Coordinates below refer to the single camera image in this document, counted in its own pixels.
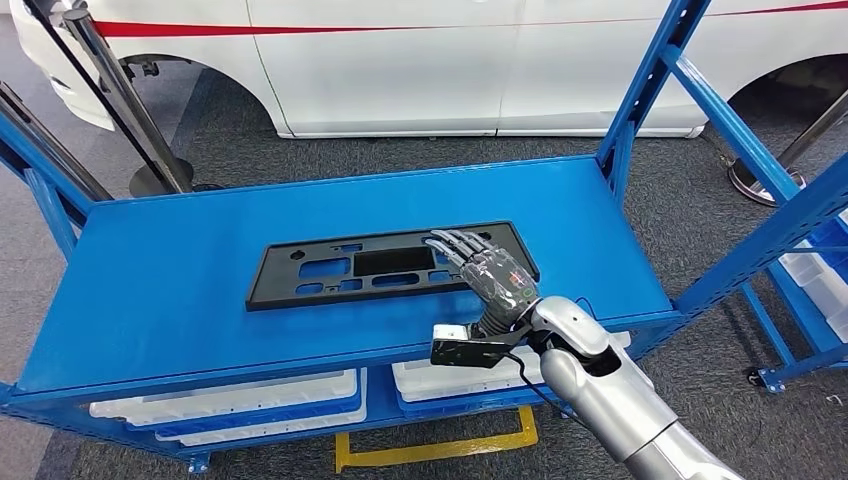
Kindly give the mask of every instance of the yellow floor marking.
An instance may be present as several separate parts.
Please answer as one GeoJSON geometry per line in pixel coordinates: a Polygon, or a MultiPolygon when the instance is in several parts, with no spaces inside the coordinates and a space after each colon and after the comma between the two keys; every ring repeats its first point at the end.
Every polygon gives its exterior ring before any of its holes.
{"type": "Polygon", "coordinates": [[[535,445],[539,441],[539,435],[536,433],[533,410],[526,406],[519,407],[518,416],[521,419],[521,431],[518,433],[416,447],[390,448],[373,452],[350,453],[350,435],[337,433],[336,473],[341,473],[344,467],[382,467],[402,463],[426,462],[478,453],[514,450],[535,445]]]}

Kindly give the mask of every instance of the white car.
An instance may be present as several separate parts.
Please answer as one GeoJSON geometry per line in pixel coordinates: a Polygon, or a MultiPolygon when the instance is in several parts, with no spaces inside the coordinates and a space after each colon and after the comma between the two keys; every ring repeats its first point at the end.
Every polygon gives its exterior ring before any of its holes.
{"type": "MultiPolygon", "coordinates": [[[[72,0],[40,0],[55,25],[72,0]]],[[[285,138],[603,135],[669,0],[88,0],[118,58],[183,59],[250,91],[285,138]]],[[[21,45],[80,118],[112,128],[27,11],[21,45]]],[[[848,1],[714,0],[687,48],[729,99],[757,78],[848,53],[848,1]]],[[[78,44],[62,38],[96,75],[78,44]]],[[[640,132],[707,118],[670,80],[640,132]]]]}

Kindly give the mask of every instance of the black plastic panel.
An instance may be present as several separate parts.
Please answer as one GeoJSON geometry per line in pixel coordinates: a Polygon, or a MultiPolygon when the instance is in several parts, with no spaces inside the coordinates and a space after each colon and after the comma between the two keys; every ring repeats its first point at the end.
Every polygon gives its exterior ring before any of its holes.
{"type": "MultiPolygon", "coordinates": [[[[539,280],[539,270],[510,222],[433,228],[470,230],[490,238],[539,280]]],[[[424,244],[430,230],[270,245],[245,301],[247,310],[467,289],[457,268],[424,244]]]]}

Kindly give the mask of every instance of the car door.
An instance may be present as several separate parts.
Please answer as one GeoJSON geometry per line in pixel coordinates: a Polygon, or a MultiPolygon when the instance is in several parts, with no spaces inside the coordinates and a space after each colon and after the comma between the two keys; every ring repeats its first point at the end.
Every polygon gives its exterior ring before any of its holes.
{"type": "Polygon", "coordinates": [[[527,0],[498,134],[602,135],[668,3],[527,0]]]}
{"type": "Polygon", "coordinates": [[[524,0],[249,0],[298,137],[494,134],[524,0]]]}

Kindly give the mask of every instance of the red stripe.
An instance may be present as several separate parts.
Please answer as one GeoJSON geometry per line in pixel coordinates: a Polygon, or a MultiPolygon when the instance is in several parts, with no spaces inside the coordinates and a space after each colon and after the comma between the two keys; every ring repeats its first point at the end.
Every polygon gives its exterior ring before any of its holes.
{"type": "Polygon", "coordinates": [[[178,25],[167,23],[97,22],[104,37],[206,37],[212,35],[271,35],[285,33],[368,32],[446,27],[252,27],[226,25],[178,25]]]}
{"type": "Polygon", "coordinates": [[[719,13],[716,16],[724,15],[748,15],[751,13],[785,13],[785,12],[805,12],[812,10],[838,10],[848,8],[848,1],[813,3],[810,5],[795,5],[793,7],[768,8],[765,10],[749,10],[745,12],[719,13]]]}
{"type": "MultiPolygon", "coordinates": [[[[848,8],[848,0],[814,3],[793,7],[749,10],[743,12],[719,13],[710,16],[749,15],[754,13],[783,13],[812,10],[836,10],[848,8]]],[[[580,23],[630,22],[651,19],[588,20],[576,22],[533,23],[527,25],[569,25],[580,23]]],[[[463,27],[515,27],[522,24],[505,25],[445,25],[421,27],[253,27],[227,25],[180,25],[166,23],[130,23],[96,22],[97,30],[104,37],[205,37],[215,35],[277,35],[292,33],[339,33],[339,32],[376,32],[385,30],[427,30],[437,28],[463,27]]]]}

